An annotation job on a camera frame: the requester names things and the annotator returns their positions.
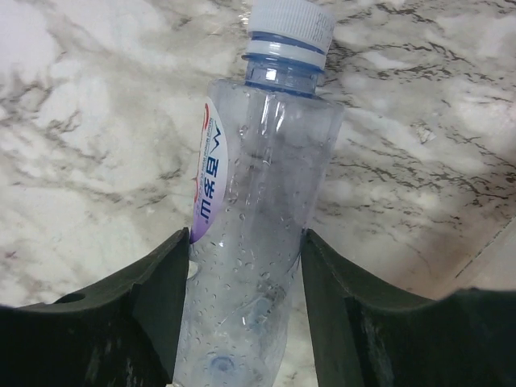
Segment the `purple label water bottle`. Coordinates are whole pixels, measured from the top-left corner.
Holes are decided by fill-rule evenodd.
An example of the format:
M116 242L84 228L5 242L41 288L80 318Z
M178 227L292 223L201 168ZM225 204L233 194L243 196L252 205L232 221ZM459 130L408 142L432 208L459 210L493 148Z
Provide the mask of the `purple label water bottle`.
M333 37L309 1L256 1L242 81L208 87L173 383L270 386L343 109L316 93Z

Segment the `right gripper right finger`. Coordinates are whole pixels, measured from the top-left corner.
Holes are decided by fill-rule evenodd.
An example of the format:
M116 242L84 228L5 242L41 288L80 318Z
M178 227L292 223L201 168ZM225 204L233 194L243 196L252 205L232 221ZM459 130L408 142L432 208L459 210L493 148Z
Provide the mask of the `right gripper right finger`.
M314 231L301 258L321 386L514 385L514 291L423 298L342 257Z

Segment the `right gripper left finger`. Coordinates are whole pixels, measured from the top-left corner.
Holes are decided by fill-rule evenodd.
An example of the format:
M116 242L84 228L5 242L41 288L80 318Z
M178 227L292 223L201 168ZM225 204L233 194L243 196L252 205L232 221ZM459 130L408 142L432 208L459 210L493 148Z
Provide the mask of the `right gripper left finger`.
M173 381L189 232L57 301L1 307L3 386L166 386Z

